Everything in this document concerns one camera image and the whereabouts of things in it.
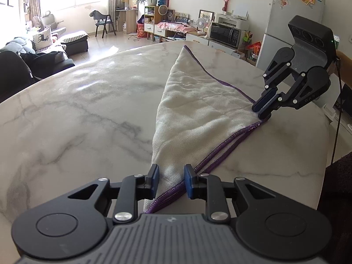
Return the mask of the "white towel purple trim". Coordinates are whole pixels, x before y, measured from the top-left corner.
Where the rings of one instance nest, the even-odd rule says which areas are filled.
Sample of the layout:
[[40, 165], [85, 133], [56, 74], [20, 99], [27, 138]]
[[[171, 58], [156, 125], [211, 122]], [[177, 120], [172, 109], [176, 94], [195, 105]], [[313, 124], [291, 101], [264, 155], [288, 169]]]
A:
[[185, 193], [184, 166], [210, 173], [263, 120], [254, 100], [241, 89], [211, 75], [188, 46], [171, 68], [156, 114], [152, 163], [159, 185], [145, 213], [155, 213]]

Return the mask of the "white refrigerator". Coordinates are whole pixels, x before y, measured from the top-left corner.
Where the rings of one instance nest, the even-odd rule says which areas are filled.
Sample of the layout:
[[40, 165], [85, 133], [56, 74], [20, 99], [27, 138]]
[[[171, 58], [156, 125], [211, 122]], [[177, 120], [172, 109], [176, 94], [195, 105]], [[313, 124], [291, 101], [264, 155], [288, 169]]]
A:
[[325, 0], [273, 0], [256, 67], [264, 71], [280, 48], [293, 45], [288, 23], [295, 16], [321, 23], [324, 7]]

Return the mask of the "black microwave oven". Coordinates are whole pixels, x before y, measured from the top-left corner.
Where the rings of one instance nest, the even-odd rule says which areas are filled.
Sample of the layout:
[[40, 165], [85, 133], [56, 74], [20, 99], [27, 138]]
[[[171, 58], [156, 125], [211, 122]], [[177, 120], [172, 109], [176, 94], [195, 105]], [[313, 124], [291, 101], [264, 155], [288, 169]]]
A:
[[213, 23], [209, 28], [210, 38], [237, 48], [240, 44], [241, 30], [235, 27]]

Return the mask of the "white printer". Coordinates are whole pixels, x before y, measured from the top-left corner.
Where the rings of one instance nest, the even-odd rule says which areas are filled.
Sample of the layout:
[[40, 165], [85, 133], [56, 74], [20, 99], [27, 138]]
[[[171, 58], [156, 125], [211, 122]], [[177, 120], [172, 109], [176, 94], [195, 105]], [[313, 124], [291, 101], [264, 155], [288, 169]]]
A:
[[227, 16], [225, 14], [216, 13], [215, 22], [232, 28], [237, 28], [239, 30], [249, 30], [249, 22], [247, 20]]

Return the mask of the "low white tv cabinet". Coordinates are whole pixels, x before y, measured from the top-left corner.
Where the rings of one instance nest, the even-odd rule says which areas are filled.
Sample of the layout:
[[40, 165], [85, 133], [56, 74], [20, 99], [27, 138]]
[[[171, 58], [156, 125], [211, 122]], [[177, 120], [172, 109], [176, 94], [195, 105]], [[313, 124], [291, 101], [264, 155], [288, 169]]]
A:
[[186, 13], [176, 12], [167, 6], [145, 6], [144, 14], [139, 22], [143, 22], [144, 35], [154, 42], [172, 40], [196, 41], [192, 36], [206, 36], [206, 28], [201, 29]]

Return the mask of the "small white desk fan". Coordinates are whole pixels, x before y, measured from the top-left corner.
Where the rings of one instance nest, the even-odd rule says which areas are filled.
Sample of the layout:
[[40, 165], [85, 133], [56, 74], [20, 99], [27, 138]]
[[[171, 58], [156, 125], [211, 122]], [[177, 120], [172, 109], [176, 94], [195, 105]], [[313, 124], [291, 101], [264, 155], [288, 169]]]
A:
[[204, 18], [198, 18], [196, 22], [196, 28], [197, 28], [197, 33], [198, 34], [206, 34], [205, 28], [206, 28], [206, 20]]

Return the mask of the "framed picture on cabinet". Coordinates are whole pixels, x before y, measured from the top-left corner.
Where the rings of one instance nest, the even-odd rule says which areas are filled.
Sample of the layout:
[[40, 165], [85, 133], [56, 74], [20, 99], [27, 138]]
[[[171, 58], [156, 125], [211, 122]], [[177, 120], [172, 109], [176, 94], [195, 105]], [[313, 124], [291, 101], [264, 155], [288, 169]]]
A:
[[199, 18], [204, 19], [206, 24], [210, 24], [210, 22], [214, 19], [214, 16], [215, 14], [213, 11], [199, 10]]

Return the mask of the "pink cloth on cabinet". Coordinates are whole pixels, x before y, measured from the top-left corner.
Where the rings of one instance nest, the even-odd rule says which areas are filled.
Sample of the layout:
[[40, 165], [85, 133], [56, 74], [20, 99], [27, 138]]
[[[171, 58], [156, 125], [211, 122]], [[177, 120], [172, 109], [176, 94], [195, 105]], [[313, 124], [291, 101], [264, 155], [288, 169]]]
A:
[[194, 27], [187, 23], [159, 22], [157, 26], [160, 29], [168, 30], [171, 32], [187, 33], [196, 31]]

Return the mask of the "black jacket on sofa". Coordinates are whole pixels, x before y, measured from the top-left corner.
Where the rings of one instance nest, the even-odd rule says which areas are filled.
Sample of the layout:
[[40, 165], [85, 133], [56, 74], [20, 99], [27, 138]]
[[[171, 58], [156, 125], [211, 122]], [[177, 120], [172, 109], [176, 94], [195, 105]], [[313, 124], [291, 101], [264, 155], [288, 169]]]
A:
[[20, 56], [29, 67], [32, 75], [39, 79], [45, 79], [65, 69], [74, 67], [73, 61], [65, 59], [65, 55], [61, 51], [38, 54], [21, 53]]

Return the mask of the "dark grey sofa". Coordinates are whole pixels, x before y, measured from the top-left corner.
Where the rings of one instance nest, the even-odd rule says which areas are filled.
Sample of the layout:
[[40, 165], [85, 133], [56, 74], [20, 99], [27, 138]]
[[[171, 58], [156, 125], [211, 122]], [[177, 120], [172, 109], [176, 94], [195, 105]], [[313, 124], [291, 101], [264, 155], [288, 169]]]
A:
[[1, 48], [1, 53], [17, 54], [29, 68], [35, 81], [41, 81], [75, 64], [65, 52], [64, 45], [55, 41], [52, 45], [37, 49], [30, 39], [15, 37]]

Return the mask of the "dark ottoman checkered top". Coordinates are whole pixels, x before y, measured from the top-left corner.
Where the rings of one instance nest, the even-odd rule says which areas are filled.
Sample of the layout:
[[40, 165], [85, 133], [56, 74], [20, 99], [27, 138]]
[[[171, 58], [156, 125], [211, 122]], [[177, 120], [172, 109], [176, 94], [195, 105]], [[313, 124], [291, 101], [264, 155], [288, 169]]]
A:
[[88, 51], [88, 38], [87, 32], [80, 30], [62, 36], [59, 41], [66, 46], [65, 52], [70, 57]]

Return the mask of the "wooden desk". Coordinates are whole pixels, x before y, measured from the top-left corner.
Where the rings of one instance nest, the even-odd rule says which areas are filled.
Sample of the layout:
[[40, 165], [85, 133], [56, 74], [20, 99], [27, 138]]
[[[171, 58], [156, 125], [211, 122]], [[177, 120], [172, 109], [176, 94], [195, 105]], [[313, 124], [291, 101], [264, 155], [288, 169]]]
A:
[[137, 31], [137, 16], [137, 8], [116, 10], [116, 30], [118, 32], [126, 32], [127, 34], [135, 33]]

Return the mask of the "black dining chair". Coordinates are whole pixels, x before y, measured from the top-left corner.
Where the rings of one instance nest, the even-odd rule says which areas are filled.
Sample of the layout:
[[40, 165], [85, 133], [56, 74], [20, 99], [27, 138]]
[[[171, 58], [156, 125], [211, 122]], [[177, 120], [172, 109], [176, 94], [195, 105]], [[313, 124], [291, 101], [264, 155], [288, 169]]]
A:
[[101, 12], [94, 10], [90, 12], [89, 16], [92, 17], [93, 20], [95, 21], [95, 26], [96, 26], [95, 37], [97, 37], [98, 28], [100, 26], [103, 26], [102, 38], [104, 38], [104, 36], [108, 34], [107, 28], [109, 26], [112, 27], [113, 33], [114, 35], [116, 35], [114, 22], [112, 21], [112, 16], [110, 14], [102, 14]]

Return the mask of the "deer print cushion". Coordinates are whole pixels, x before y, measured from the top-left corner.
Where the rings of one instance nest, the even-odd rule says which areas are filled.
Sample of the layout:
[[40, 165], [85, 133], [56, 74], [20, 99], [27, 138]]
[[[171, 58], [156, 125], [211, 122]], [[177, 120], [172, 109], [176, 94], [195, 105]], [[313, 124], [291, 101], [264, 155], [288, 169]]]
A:
[[36, 32], [32, 36], [33, 47], [35, 50], [42, 50], [53, 44], [53, 37], [50, 27], [44, 28], [40, 32]]

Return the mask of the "grey office chair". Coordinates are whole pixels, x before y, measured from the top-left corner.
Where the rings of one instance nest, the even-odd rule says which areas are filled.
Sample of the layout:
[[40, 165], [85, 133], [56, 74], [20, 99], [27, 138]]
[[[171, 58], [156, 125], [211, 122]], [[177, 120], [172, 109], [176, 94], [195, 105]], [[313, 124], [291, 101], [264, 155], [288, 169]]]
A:
[[54, 35], [61, 36], [66, 32], [65, 27], [60, 27], [60, 23], [62, 23], [62, 21], [57, 21], [51, 11], [47, 11], [41, 17], [41, 21], [44, 27], [50, 28], [52, 34]]

